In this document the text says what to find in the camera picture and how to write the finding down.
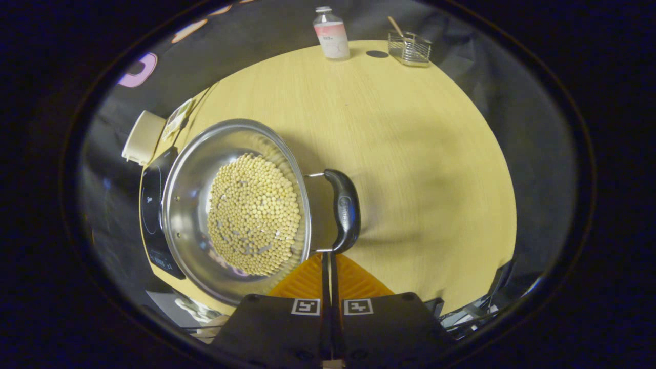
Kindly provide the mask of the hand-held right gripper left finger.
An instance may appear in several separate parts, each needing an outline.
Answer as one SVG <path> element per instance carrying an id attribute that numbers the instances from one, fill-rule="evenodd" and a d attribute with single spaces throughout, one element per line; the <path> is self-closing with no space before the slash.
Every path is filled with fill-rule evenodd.
<path id="1" fill-rule="evenodd" d="M 330 264 L 313 255 L 268 294 L 248 294 L 211 348 L 235 367 L 321 368 L 333 357 Z"/>

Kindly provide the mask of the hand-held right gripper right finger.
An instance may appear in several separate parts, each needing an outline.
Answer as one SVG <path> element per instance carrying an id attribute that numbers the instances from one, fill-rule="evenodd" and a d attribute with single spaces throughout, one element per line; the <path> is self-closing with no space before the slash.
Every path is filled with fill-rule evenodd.
<path id="1" fill-rule="evenodd" d="M 331 254 L 331 349 L 344 368 L 424 368 L 452 336 L 413 292 L 392 293 L 342 254 Z"/>

